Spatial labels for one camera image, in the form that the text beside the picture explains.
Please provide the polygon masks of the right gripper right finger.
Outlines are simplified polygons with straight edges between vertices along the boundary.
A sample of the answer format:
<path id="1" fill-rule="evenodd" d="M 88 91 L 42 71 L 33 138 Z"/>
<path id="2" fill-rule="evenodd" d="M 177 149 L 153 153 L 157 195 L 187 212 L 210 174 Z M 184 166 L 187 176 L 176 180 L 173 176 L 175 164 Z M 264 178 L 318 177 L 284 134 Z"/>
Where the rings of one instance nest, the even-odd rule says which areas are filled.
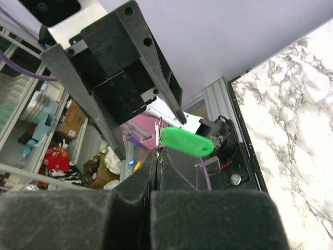
<path id="1" fill-rule="evenodd" d="M 158 162 L 160 183 L 151 193 L 152 249 L 288 249 L 278 209 L 257 190 L 196 190 L 169 153 Z"/>

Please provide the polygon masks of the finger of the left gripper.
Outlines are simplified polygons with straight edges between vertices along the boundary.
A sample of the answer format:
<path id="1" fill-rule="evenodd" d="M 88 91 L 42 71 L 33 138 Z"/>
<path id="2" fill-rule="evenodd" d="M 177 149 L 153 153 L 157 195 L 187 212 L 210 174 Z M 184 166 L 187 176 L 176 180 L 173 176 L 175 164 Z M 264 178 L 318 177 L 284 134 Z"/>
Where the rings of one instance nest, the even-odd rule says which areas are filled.
<path id="1" fill-rule="evenodd" d="M 175 78 L 136 1 L 128 1 L 115 10 L 134 43 L 141 63 L 171 109 L 182 124 L 187 122 L 181 108 L 183 90 Z"/>
<path id="2" fill-rule="evenodd" d="M 99 97 L 96 94 L 89 94 L 61 45 L 56 44 L 42 52 L 41 60 L 92 120 L 118 158 L 125 160 L 125 146 L 118 123 Z"/>

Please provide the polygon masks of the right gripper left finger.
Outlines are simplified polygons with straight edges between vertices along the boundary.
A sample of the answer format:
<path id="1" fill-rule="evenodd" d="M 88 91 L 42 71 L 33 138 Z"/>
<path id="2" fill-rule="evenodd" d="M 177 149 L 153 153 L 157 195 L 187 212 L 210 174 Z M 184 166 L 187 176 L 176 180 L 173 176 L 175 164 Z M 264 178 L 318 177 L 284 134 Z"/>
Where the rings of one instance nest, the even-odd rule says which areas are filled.
<path id="1" fill-rule="evenodd" d="M 1 249 L 151 249 L 157 155 L 111 190 L 20 190 L 1 196 Z"/>

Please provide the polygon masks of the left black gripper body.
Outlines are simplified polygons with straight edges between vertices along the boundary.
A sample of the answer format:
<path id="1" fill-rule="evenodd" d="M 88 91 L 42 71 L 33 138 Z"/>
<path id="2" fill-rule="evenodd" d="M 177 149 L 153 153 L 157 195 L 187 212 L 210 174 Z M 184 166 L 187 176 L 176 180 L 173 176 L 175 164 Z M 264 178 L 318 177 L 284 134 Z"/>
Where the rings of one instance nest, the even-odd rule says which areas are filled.
<path id="1" fill-rule="evenodd" d="M 118 125 L 146 110 L 158 93 L 118 15 L 106 15 L 69 40 L 63 50 L 90 95 Z"/>

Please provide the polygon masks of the green key tag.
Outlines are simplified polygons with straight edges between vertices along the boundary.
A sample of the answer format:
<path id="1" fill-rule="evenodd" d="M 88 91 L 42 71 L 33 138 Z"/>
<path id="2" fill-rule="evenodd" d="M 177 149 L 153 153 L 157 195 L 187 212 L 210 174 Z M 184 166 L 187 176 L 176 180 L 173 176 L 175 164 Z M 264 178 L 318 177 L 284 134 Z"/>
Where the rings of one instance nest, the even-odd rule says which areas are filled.
<path id="1" fill-rule="evenodd" d="M 197 158 L 206 157 L 214 150 L 214 144 L 210 139 L 181 128 L 163 128 L 161 136 L 161 143 L 164 146 Z"/>

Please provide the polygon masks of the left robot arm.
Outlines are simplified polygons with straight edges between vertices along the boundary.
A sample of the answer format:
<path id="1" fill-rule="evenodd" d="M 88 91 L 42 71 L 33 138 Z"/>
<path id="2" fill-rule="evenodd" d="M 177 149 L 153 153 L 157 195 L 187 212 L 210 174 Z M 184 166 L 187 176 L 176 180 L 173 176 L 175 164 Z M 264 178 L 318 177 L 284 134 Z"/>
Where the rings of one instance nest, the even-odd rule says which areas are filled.
<path id="1" fill-rule="evenodd" d="M 122 133 L 159 151 L 195 157 L 236 150 L 234 125 L 183 112 L 183 90 L 136 1 L 106 12 L 98 1 L 32 1 L 41 23 L 41 59 L 77 102 L 119 159 Z"/>

